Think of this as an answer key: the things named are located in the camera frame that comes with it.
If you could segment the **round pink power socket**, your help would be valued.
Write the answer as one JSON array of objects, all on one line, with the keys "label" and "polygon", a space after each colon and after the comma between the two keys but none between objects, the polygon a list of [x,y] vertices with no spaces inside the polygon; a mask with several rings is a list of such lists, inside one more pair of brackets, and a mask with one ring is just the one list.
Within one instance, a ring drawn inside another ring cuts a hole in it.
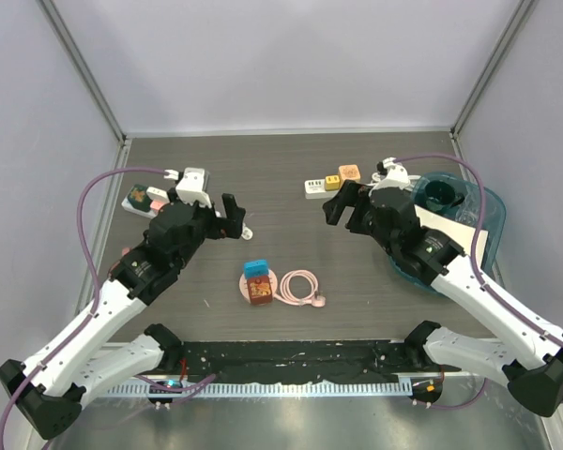
[{"label": "round pink power socket", "polygon": [[[271,287],[272,287],[272,291],[273,291],[273,300],[274,300],[275,294],[277,293],[277,290],[278,290],[279,282],[278,282],[276,274],[271,269],[269,269],[269,273],[268,273],[267,276],[269,277],[270,282],[271,282]],[[242,296],[244,297],[244,299],[251,305],[251,303],[249,301],[249,297],[248,297],[248,292],[247,292],[247,278],[245,278],[244,275],[242,275],[240,277],[240,280],[238,282],[238,288],[239,288]]]}]

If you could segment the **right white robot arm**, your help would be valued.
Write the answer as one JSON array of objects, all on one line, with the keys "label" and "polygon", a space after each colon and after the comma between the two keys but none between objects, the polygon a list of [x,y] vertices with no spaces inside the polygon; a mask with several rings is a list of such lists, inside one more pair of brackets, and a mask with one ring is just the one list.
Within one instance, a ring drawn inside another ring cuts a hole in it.
[{"label": "right white robot arm", "polygon": [[406,339],[408,365],[478,374],[505,386],[530,412],[552,416],[563,404],[563,329],[480,272],[447,234],[421,225],[405,190],[348,181],[323,205],[327,224],[338,224],[347,207],[350,233],[370,236],[403,272],[450,298],[498,339],[492,344],[422,322]]}]

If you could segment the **red cube plug adapter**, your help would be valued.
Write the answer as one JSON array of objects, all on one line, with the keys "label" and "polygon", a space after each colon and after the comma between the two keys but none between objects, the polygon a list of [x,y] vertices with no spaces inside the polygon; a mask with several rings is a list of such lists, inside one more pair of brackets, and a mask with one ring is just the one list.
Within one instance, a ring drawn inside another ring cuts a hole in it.
[{"label": "red cube plug adapter", "polygon": [[273,301],[273,291],[268,276],[248,278],[247,292],[253,306],[266,305]]}]

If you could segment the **orange cube plug adapter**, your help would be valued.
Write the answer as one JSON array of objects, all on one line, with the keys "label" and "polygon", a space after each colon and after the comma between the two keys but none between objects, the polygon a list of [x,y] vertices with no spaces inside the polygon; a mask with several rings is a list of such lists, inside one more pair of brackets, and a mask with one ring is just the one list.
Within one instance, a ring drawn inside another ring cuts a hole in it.
[{"label": "orange cube plug adapter", "polygon": [[346,181],[354,181],[359,183],[361,179],[360,170],[356,164],[341,165],[338,168],[338,176],[341,184]]}]

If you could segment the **long white power strip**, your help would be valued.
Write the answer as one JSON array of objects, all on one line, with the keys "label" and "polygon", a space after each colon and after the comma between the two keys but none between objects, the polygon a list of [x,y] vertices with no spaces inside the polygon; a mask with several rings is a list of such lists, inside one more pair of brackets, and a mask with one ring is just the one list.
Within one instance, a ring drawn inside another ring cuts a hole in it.
[{"label": "long white power strip", "polygon": [[124,198],[123,201],[121,202],[121,206],[123,207],[123,209],[129,213],[132,213],[136,216],[140,216],[143,218],[149,218],[152,219],[154,218],[157,213],[154,210],[150,210],[148,212],[142,211],[140,209],[135,208],[128,200],[128,198]]}]

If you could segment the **short white power strip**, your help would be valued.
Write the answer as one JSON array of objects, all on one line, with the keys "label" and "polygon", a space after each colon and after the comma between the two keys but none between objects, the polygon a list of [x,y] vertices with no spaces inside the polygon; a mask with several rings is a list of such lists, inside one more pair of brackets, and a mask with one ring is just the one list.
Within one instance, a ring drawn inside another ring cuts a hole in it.
[{"label": "short white power strip", "polygon": [[323,200],[331,199],[342,190],[339,189],[326,190],[326,180],[312,179],[304,182],[304,196],[307,200]]}]

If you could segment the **blue plug adapter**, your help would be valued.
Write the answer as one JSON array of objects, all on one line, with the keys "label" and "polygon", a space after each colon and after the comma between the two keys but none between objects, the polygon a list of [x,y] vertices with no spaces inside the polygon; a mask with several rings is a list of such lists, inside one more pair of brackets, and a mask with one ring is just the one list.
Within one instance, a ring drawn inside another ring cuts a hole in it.
[{"label": "blue plug adapter", "polygon": [[243,265],[243,275],[245,278],[267,276],[268,273],[268,262],[265,259],[245,262]]}]

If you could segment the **yellow plug adapter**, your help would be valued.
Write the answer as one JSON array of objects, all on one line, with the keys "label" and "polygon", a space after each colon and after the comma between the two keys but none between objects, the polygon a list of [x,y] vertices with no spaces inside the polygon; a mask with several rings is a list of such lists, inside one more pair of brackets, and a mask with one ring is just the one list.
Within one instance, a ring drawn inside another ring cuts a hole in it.
[{"label": "yellow plug adapter", "polygon": [[325,177],[324,188],[325,191],[336,191],[339,190],[342,185],[342,181],[339,175],[327,175]]}]

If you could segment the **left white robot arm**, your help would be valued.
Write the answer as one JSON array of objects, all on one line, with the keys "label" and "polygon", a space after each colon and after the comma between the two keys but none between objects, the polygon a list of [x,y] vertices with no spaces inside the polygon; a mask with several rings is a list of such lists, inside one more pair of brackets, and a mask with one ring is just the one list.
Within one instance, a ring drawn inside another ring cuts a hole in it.
[{"label": "left white robot arm", "polygon": [[181,342],[162,324],[149,326],[124,348],[97,357],[116,331],[175,284],[207,239],[240,238],[246,211],[221,196],[224,216],[204,192],[174,191],[149,221],[142,241],[114,265],[94,300],[56,337],[23,361],[0,366],[6,409],[18,409],[45,442],[64,433],[95,397],[156,369],[174,372]]}]

